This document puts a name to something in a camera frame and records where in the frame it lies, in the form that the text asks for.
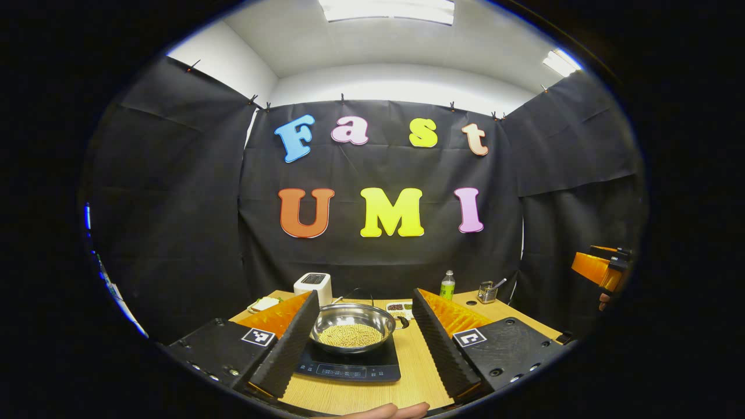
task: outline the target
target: human hand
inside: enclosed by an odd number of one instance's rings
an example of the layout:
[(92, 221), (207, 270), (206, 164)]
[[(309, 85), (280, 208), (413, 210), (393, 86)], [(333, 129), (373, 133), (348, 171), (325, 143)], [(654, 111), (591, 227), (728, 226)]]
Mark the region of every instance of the human hand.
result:
[(605, 293), (600, 294), (600, 305), (597, 309), (599, 309), (600, 311), (603, 311), (608, 305), (609, 301), (610, 301), (610, 295), (605, 294)]
[(393, 403), (388, 403), (365, 412), (311, 419), (421, 419), (428, 410), (429, 404), (427, 403), (419, 403), (403, 409), (399, 409)]

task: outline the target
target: grain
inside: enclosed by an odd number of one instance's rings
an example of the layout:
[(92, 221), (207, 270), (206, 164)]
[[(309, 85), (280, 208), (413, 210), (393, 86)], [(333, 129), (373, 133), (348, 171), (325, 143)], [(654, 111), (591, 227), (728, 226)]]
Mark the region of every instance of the grain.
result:
[(364, 324), (342, 324), (331, 326), (318, 335), (321, 343), (336, 347), (360, 347), (380, 342), (380, 332)]

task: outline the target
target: letter f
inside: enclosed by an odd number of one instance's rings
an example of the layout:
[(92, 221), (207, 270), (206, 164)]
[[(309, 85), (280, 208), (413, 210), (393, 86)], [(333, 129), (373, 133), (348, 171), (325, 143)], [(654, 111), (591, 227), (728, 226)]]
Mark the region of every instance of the letter f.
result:
[(302, 144), (300, 140), (305, 142), (311, 141), (313, 136), (308, 125), (313, 125), (315, 122), (316, 120), (313, 116), (303, 115), (274, 130), (274, 133), (282, 139), (282, 144), (285, 145), (285, 151), (287, 151), (285, 163), (292, 163), (311, 152), (311, 148)]

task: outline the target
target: orange letter u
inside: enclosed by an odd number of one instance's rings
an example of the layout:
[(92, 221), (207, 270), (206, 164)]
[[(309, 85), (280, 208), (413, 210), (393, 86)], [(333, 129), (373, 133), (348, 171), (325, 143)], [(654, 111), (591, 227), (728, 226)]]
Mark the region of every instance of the orange letter u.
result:
[(285, 233), (293, 237), (312, 239), (326, 231), (329, 226), (329, 202), (334, 196), (332, 189), (313, 189), (311, 195), (316, 198), (316, 219), (311, 225), (300, 223), (300, 198), (305, 196), (302, 189), (287, 188), (279, 191), (282, 208), (279, 214), (279, 224)]

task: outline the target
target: foam letter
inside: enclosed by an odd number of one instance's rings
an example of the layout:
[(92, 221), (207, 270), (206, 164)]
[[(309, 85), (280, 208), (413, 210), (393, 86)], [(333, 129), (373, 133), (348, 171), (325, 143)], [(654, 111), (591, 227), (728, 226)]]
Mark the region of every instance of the foam letter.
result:
[(334, 128), (331, 138), (338, 142), (352, 142), (354, 145), (363, 145), (367, 142), (367, 121), (359, 116), (342, 116), (336, 121), (340, 127)]
[(477, 156), (486, 156), (486, 153), (489, 153), (488, 147), (481, 144), (481, 137), (486, 134), (478, 129), (476, 124), (468, 124), (460, 130), (468, 136), (468, 146), (471, 148), (471, 151), (473, 151), (473, 154), (476, 154)]
[(382, 231), (378, 228), (378, 218), (388, 236), (392, 236), (396, 231), (399, 220), (399, 236), (417, 237), (424, 234), (424, 229), (419, 223), (419, 199), (422, 197), (422, 191), (415, 188), (402, 190), (395, 206), (390, 204), (385, 192), (380, 188), (362, 189), (360, 195), (367, 202), (365, 228), (360, 230), (363, 237), (380, 237)]
[(484, 225), (478, 220), (476, 195), (478, 195), (476, 188), (455, 189), (455, 196), (460, 199), (460, 214), (463, 217), (458, 227), (461, 233), (476, 233), (484, 229)]
[(331, 189), (313, 189), (311, 195), (316, 198), (316, 219), (311, 225), (300, 223), (300, 198), (305, 196), (302, 189), (288, 188), (282, 189), (277, 194), (282, 200), (282, 206), (279, 214), (279, 224), (285, 233), (293, 237), (302, 237), (312, 239), (318, 237), (326, 231), (329, 226), (329, 202), (334, 196)]
[(409, 141), (414, 147), (434, 147), (437, 144), (437, 134), (434, 132), (437, 126), (431, 119), (412, 119), (409, 128), (412, 132)]
[(282, 139), (282, 144), (285, 145), (285, 151), (287, 151), (285, 163), (291, 163), (311, 152), (311, 148), (302, 144), (300, 140), (311, 141), (313, 136), (307, 125), (313, 125), (315, 122), (316, 120), (312, 116), (303, 115), (274, 130), (274, 133)]

